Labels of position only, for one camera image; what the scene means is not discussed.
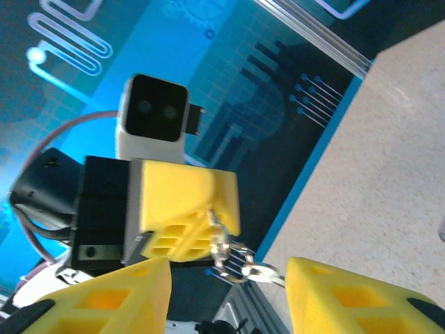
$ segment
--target cable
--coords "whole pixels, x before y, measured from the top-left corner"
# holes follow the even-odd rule
[[[76,125],[79,125],[81,123],[88,122],[90,120],[98,120],[101,118],[112,118],[117,117],[118,112],[117,111],[100,111],[97,113],[89,113],[87,115],[79,116],[78,118],[75,118],[73,120],[70,120],[66,123],[63,123],[60,127],[50,132],[46,137],[42,139],[42,141],[34,148],[34,150],[30,153],[28,158],[26,159],[22,171],[25,170],[32,162],[33,160],[45,149],[56,137],[60,136],[63,132],[66,132],[67,130],[75,127]],[[23,230],[23,233],[25,234],[26,238],[28,239],[29,243],[34,247],[35,251],[46,261],[49,265],[56,263],[56,259],[48,253],[48,251],[42,246],[42,244],[37,240],[34,233],[30,230],[29,227],[27,227],[27,217],[23,217],[20,214],[18,215],[19,224]]]
[[[32,232],[37,233],[41,237],[57,241],[66,241],[70,238],[70,228],[61,228],[59,230],[46,230],[33,223],[32,220],[28,217],[28,215],[24,213],[23,210],[18,208],[17,205],[11,205],[11,207],[14,213],[18,217],[20,217],[20,220],[23,222],[23,224]]]

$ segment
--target black camera face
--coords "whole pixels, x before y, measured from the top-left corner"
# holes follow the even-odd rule
[[[129,87],[125,129],[129,134],[161,141],[178,141],[188,110],[185,87],[136,75]]]

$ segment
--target camera lens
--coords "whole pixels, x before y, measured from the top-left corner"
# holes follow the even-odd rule
[[[141,113],[149,113],[152,110],[152,104],[148,101],[139,101],[138,110]]]
[[[172,106],[167,106],[164,108],[164,117],[169,120],[174,120],[178,116],[178,112]]]

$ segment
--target yellow 3d-printed part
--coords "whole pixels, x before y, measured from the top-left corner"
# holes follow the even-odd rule
[[[147,160],[141,182],[140,232],[154,233],[141,255],[176,262],[209,255],[209,209],[230,234],[240,234],[236,174]]]
[[[407,301],[427,297],[320,262],[291,258],[285,287],[295,334],[445,334]]]
[[[158,257],[49,294],[56,302],[24,334],[164,334],[172,280]]]

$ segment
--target beige table surface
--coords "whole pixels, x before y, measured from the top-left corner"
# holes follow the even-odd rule
[[[302,256],[445,307],[445,22],[382,52],[266,259]],[[284,289],[261,285],[291,329]]]

